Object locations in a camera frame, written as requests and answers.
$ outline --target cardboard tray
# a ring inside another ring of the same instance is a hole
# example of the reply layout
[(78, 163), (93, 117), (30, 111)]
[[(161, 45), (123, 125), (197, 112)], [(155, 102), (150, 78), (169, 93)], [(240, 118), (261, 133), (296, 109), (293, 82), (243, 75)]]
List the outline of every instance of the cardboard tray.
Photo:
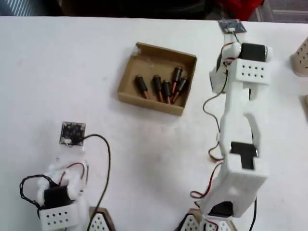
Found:
[[(182, 115), (191, 90), (196, 63), (197, 57), (194, 55), (138, 42), (118, 88), (119, 100), (173, 115)], [(187, 89), (172, 105), (159, 102), (153, 89), (152, 78), (154, 75), (159, 75), (162, 81), (171, 82), (176, 67), (181, 67), (183, 70), (181, 76), (187, 77)], [(149, 100), (143, 98), (136, 87), (134, 81), (137, 75), (141, 75), (147, 85)]]

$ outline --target black wire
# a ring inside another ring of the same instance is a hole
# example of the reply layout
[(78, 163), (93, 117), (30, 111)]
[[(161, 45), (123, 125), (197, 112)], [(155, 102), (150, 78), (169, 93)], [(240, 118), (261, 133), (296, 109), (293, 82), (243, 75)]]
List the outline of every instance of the black wire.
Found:
[(220, 132), (220, 127), (219, 127), (218, 119), (217, 119), (217, 117), (216, 117), (214, 114), (212, 114), (212, 113), (210, 113), (210, 112), (208, 112), (208, 111), (205, 110), (205, 105), (206, 105), (208, 102), (210, 102), (211, 100), (217, 98), (218, 96), (220, 96), (220, 95), (223, 93), (223, 91), (225, 90), (226, 84), (227, 84), (227, 80), (228, 80), (228, 74), (226, 74), (226, 80), (225, 80), (225, 83), (224, 83), (224, 85), (223, 85), (221, 91), (220, 91), (217, 95), (215, 95), (215, 96), (209, 98), (208, 100), (206, 100), (206, 101), (204, 102), (204, 104), (203, 104), (203, 107), (202, 107), (202, 109), (203, 109), (203, 111), (204, 111), (205, 113), (207, 113), (208, 115), (212, 116), (212, 117), (215, 119), (216, 124), (217, 124), (217, 128), (218, 128), (218, 132)]
[[(220, 91), (217, 95), (215, 95), (215, 96), (209, 98), (208, 100), (206, 100), (206, 101), (204, 102), (203, 106), (202, 106), (203, 111), (204, 111), (206, 114), (212, 116), (212, 117), (215, 119), (216, 125), (217, 125), (217, 128), (218, 128), (218, 132), (220, 132), (220, 127), (219, 127), (218, 119), (217, 119), (217, 117), (216, 117), (214, 114), (212, 114), (212, 113), (208, 112), (207, 110), (205, 110), (205, 105), (206, 105), (208, 102), (210, 102), (211, 100), (217, 98), (218, 96), (220, 96), (220, 95), (223, 93), (223, 91), (225, 90), (226, 85), (227, 85), (227, 80), (228, 80), (228, 71), (227, 71), (227, 73), (226, 73), (226, 80), (225, 80), (225, 83), (224, 83), (224, 85), (223, 85), (221, 91)], [(210, 149), (208, 150), (208, 154), (209, 154), (210, 156), (212, 155), (212, 154), (211, 154), (211, 151), (213, 151), (214, 149), (216, 149), (216, 148), (218, 147), (218, 145), (219, 145), (219, 142), (217, 142), (216, 145), (215, 145), (214, 147), (212, 147), (212, 148), (210, 148)]]
[(255, 199), (254, 218), (252, 219), (252, 223), (251, 223), (251, 225), (250, 225), (249, 231), (252, 231), (252, 228), (254, 227), (256, 218), (257, 218), (257, 198)]
[(238, 43), (240, 43), (239, 39), (238, 39), (238, 38), (237, 38), (237, 36), (236, 36), (236, 32), (235, 32), (235, 31), (233, 31), (232, 33), (233, 33), (233, 35), (235, 36), (236, 41), (237, 41)]
[(36, 200), (30, 200), (28, 197), (26, 197), (24, 195), (24, 184), (25, 182), (28, 180), (28, 179), (31, 179), (31, 178), (45, 178), (46, 180), (48, 180), (49, 182), (49, 187), (52, 188), (52, 187), (55, 187), (55, 186), (58, 186), (57, 183), (55, 183), (50, 177), (48, 176), (45, 176), (43, 174), (38, 174), (38, 175), (33, 175), (33, 176), (28, 176), (26, 178), (24, 178), (21, 183), (19, 184), (19, 190), (20, 190), (20, 197), (26, 201), (28, 201), (29, 203), (35, 205), (35, 207), (39, 210), (42, 209), (42, 206), (39, 205), (39, 203), (36, 201)]
[(99, 208), (99, 206), (100, 206), (100, 203), (101, 203), (101, 201), (102, 201), (102, 199), (103, 199), (103, 197), (104, 197), (104, 195), (105, 195), (105, 193), (106, 193), (106, 190), (107, 190), (107, 187), (108, 187), (108, 183), (109, 183), (109, 178), (110, 178), (110, 167), (111, 167), (111, 151), (110, 151), (110, 146), (109, 146), (109, 143), (108, 143), (107, 139), (106, 139), (104, 136), (99, 135), (99, 134), (91, 134), (91, 135), (85, 136), (85, 137), (84, 137), (83, 139), (81, 139), (79, 142), (81, 142), (81, 141), (83, 141), (83, 140), (85, 140), (85, 139), (87, 139), (87, 138), (89, 138), (89, 137), (92, 137), (92, 136), (96, 136), (96, 137), (101, 138), (102, 140), (105, 141), (105, 143), (106, 143), (106, 145), (107, 145), (107, 149), (108, 149), (108, 172), (107, 172), (107, 180), (106, 180), (105, 188), (104, 188), (104, 190), (103, 190), (103, 192), (102, 192), (102, 195), (101, 195), (101, 197), (100, 197), (100, 199), (99, 199), (99, 201), (98, 201), (98, 203), (97, 203), (97, 205), (96, 205), (96, 207), (95, 207), (95, 209), (94, 209), (94, 211), (93, 211), (93, 213), (92, 213), (92, 216), (91, 216), (91, 218), (90, 218), (90, 222), (89, 222), (89, 224), (88, 224), (87, 231), (90, 230), (91, 222), (92, 222), (92, 220), (93, 220), (95, 214), (97, 213), (97, 210), (98, 210), (98, 208)]

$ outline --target white table surface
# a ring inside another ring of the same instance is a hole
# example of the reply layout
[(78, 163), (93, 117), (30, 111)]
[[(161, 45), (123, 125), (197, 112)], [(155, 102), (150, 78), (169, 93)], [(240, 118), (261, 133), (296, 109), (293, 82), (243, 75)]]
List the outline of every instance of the white table surface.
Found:
[[(250, 42), (272, 46), (274, 76), (263, 157), (271, 175), (258, 193), (255, 231), (301, 230), (308, 207), (308, 126), (300, 96), (308, 78), (290, 69), (289, 56), (308, 25), (245, 23)], [(145, 42), (197, 56), (182, 117), (121, 103), (116, 90), (134, 44)], [(214, 167), (215, 121), (201, 109), (213, 95), (209, 71), (223, 36), (217, 22), (111, 18), (0, 17), (0, 226), (36, 231), (36, 209), (19, 196), (22, 178), (43, 173), (58, 155), (62, 121), (87, 123), (86, 133), (110, 142), (112, 169), (101, 207), (119, 231), (174, 230), (190, 207), (191, 190), (205, 190)], [(208, 106), (219, 117), (224, 96)], [(99, 139), (85, 142), (90, 161), (86, 191), (95, 205), (107, 152)], [(36, 198), (36, 182), (26, 194)], [(235, 219), (249, 229), (252, 207)]]

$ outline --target circuit board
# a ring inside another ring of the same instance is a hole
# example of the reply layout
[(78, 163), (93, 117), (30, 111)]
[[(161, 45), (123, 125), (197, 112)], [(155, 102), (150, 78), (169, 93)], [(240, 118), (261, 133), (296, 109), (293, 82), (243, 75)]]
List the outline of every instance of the circuit board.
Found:
[(224, 34), (247, 32), (239, 19), (219, 20), (218, 24)]
[(86, 124), (75, 122), (63, 122), (60, 135), (60, 144), (66, 145), (83, 145), (80, 141), (85, 136)]

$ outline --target electrical cable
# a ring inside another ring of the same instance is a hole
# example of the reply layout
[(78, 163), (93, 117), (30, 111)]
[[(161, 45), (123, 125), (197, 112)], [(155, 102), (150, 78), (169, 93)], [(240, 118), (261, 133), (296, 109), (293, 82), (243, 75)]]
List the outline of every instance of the electrical cable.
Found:
[(238, 39), (237, 36), (236, 36), (236, 32), (235, 32), (235, 31), (232, 31), (232, 34), (235, 36), (236, 41), (237, 41), (238, 43), (240, 43), (239, 39)]
[(252, 228), (254, 227), (256, 218), (257, 218), (257, 198), (255, 199), (254, 217), (252, 219), (249, 231), (252, 231)]
[(111, 151), (110, 151), (110, 146), (109, 146), (109, 143), (108, 143), (107, 139), (104, 136), (99, 135), (99, 134), (90, 134), (90, 135), (85, 136), (84, 138), (82, 138), (82, 139), (80, 139), (78, 141), (74, 141), (74, 143), (79, 143), (79, 142), (81, 142), (81, 141), (83, 141), (83, 140), (85, 140), (85, 139), (87, 139), (89, 137), (92, 137), (92, 136), (96, 136), (96, 137), (101, 138), (102, 140), (105, 141), (105, 143), (107, 145), (107, 149), (108, 149), (108, 171), (107, 171), (107, 180), (106, 180), (106, 184), (105, 184), (104, 190), (103, 190), (103, 192), (101, 194), (101, 197), (100, 197), (100, 199), (99, 199), (99, 201), (98, 201), (98, 203), (97, 203), (97, 205), (96, 205), (96, 207), (95, 207), (95, 209), (94, 209), (94, 211), (93, 211), (93, 213), (91, 215), (90, 222), (89, 222), (88, 227), (87, 227), (87, 231), (90, 230), (91, 222), (92, 222), (95, 214), (97, 213), (97, 210), (98, 210), (98, 208), (100, 206), (100, 203), (102, 202), (102, 199), (103, 199), (103, 197), (104, 197), (104, 195), (106, 193), (106, 190), (107, 190), (107, 187), (108, 187), (108, 184), (109, 184), (110, 168), (111, 168)]
[(48, 182), (49, 182), (49, 187), (50, 188), (53, 188), (53, 187), (56, 187), (56, 186), (59, 186), (57, 183), (55, 183), (50, 177), (48, 176), (45, 176), (43, 174), (38, 174), (38, 175), (33, 175), (33, 176), (28, 176), (26, 178), (24, 178), (21, 183), (19, 184), (19, 190), (20, 190), (20, 197), (26, 201), (28, 201), (29, 203), (35, 205), (35, 207), (39, 210), (42, 209), (42, 206), (36, 201), (36, 200), (30, 200), (28, 197), (26, 197), (24, 195), (24, 184), (25, 182), (28, 180), (28, 179), (31, 179), (31, 178), (45, 178)]
[[(208, 112), (208, 111), (205, 109), (205, 105), (206, 105), (208, 102), (210, 102), (211, 100), (217, 98), (218, 96), (220, 96), (220, 95), (223, 93), (223, 91), (225, 90), (225, 87), (226, 87), (226, 85), (227, 85), (227, 80), (228, 80), (228, 73), (226, 73), (226, 80), (225, 80), (225, 83), (224, 83), (224, 85), (223, 85), (221, 91), (220, 91), (217, 95), (215, 95), (215, 96), (209, 98), (208, 100), (206, 100), (206, 101), (204, 102), (203, 106), (202, 106), (203, 111), (204, 111), (206, 114), (212, 116), (212, 117), (215, 119), (216, 125), (217, 125), (217, 128), (218, 128), (218, 132), (220, 132), (220, 127), (219, 127), (218, 119), (217, 119), (217, 117), (216, 117), (214, 114)], [(214, 157), (214, 156), (212, 155), (212, 153), (211, 153), (214, 149), (216, 149), (216, 148), (218, 147), (218, 145), (219, 145), (219, 142), (217, 142), (217, 144), (216, 144), (214, 147), (212, 147), (212, 148), (210, 148), (210, 149), (208, 150), (208, 155), (209, 155), (214, 161), (221, 161), (221, 160), (224, 159), (224, 158), (217, 158), (217, 157)]]
[(194, 199), (201, 199), (201, 198), (204, 198), (209, 192), (210, 192), (210, 189), (211, 189), (211, 186), (212, 186), (212, 180), (213, 180), (213, 176), (214, 176), (214, 173), (216, 171), (216, 169), (218, 168), (218, 166), (222, 165), (223, 162), (220, 162), (219, 164), (217, 164), (211, 174), (211, 177), (210, 177), (210, 180), (209, 180), (209, 183), (208, 183), (208, 186), (207, 186), (207, 189), (205, 191), (204, 194), (202, 194), (201, 192), (198, 192), (198, 191), (191, 191), (190, 193), (190, 196)]
[[(83, 163), (81, 163), (81, 162), (75, 162), (75, 163), (72, 163), (71, 165), (67, 166), (65, 169), (70, 168), (70, 167), (75, 166), (75, 165), (82, 165), (83, 171), (82, 171), (82, 175), (81, 175), (81, 177), (80, 177), (80, 178), (82, 179), (83, 176), (84, 176), (84, 174), (85, 174), (85, 166), (83, 165)], [(64, 175), (65, 175), (65, 171), (63, 172), (62, 176), (60, 177), (59, 185), (61, 185)]]

